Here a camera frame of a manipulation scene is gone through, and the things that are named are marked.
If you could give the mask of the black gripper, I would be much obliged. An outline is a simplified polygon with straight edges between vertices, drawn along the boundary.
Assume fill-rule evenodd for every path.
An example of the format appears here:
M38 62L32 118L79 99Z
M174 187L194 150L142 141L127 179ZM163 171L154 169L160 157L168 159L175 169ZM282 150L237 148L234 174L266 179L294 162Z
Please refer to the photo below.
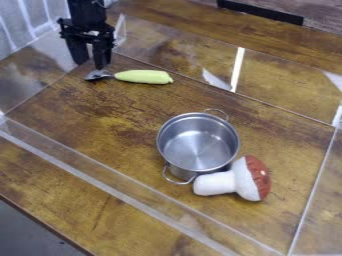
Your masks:
M114 27L107 24L107 9L114 0L67 0L70 18L59 18L60 37L66 40L72 59L82 65L88 59L87 44L92 44L98 70L111 63Z

